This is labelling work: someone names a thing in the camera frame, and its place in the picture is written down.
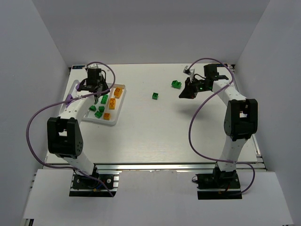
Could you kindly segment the green lego plate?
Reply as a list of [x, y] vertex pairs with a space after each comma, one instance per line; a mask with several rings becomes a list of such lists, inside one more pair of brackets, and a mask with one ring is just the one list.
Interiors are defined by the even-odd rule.
[[101, 104], [105, 105], [107, 103], [108, 98], [109, 98], [109, 95], [103, 95], [102, 100], [101, 100]]

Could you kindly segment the small green lego brick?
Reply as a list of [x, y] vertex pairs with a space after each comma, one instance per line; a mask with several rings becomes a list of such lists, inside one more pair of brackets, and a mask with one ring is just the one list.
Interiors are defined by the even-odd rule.
[[95, 106], [95, 105], [92, 105], [92, 106], [89, 108], [89, 110], [95, 112], [95, 111], [96, 111], [96, 106]]

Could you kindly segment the green hollow lego brick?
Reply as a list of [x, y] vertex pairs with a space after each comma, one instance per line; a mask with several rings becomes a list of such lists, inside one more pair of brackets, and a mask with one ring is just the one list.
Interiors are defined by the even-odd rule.
[[171, 86], [175, 89], [180, 89], [182, 87], [182, 83], [178, 80], [174, 80], [172, 81]]

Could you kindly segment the small green cube lego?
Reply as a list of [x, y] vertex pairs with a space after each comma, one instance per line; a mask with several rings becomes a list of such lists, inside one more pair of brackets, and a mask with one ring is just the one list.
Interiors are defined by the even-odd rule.
[[102, 112], [104, 112], [104, 110], [105, 110], [105, 107], [104, 107], [104, 106], [99, 106], [99, 107], [98, 107], [98, 110], [99, 110], [99, 112], [101, 112], [101, 113], [102, 113]]

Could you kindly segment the yellow rounded lego brick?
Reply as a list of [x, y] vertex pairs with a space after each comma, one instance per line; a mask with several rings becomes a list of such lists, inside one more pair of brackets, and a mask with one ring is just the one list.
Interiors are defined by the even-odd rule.
[[122, 95], [123, 89], [121, 87], [116, 87], [114, 90], [114, 97], [120, 98]]

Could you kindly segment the green square lego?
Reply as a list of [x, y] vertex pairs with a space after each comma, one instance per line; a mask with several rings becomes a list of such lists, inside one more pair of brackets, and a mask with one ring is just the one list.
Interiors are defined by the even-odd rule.
[[100, 118], [102, 117], [102, 115], [103, 115], [103, 113], [100, 112], [100, 111], [97, 111], [97, 112], [95, 113], [95, 117], [98, 118], [98, 119], [100, 119]]

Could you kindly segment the green square lego brick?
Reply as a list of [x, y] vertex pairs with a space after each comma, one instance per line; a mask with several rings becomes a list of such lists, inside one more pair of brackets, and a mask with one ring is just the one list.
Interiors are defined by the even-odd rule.
[[152, 94], [152, 99], [157, 100], [158, 99], [158, 93], [153, 93]]

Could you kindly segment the small yellow lego brick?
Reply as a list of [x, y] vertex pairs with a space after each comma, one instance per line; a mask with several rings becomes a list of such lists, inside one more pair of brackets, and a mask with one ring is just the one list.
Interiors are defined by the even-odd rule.
[[108, 120], [108, 121], [109, 121], [110, 118], [111, 118], [111, 114], [110, 114], [110, 113], [104, 113], [104, 114], [103, 114], [103, 119], [104, 119], [104, 120]]

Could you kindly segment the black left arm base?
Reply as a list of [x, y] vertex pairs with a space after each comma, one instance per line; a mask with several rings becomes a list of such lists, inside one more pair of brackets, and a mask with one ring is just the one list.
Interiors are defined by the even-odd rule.
[[73, 171], [70, 197], [109, 197], [115, 196], [119, 183], [119, 172], [94, 170], [90, 179], [83, 174]]

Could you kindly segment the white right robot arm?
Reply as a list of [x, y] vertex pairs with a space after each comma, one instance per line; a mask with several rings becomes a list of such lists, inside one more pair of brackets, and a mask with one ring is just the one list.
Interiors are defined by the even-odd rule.
[[241, 150], [258, 128], [258, 102], [240, 94], [233, 85], [233, 79], [220, 75], [219, 64], [204, 66], [204, 77], [195, 78], [195, 69], [186, 66], [183, 70], [188, 78], [179, 98], [194, 99], [199, 92], [211, 91], [226, 105], [224, 132], [226, 141], [217, 167], [221, 172], [236, 170]]

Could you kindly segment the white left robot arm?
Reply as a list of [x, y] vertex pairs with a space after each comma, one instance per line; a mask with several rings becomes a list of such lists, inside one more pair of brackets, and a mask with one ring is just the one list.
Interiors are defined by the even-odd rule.
[[109, 93], [105, 71], [87, 68], [87, 77], [73, 86], [57, 117], [47, 121], [48, 151], [64, 159], [72, 167], [89, 176], [95, 172], [94, 163], [83, 152], [83, 138], [80, 123], [89, 108], [103, 94]]

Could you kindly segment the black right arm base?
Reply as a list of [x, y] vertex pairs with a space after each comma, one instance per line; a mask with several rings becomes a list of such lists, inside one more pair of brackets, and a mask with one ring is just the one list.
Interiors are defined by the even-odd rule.
[[241, 200], [238, 175], [233, 179], [216, 182], [212, 173], [196, 174], [192, 182], [197, 185], [198, 200]]

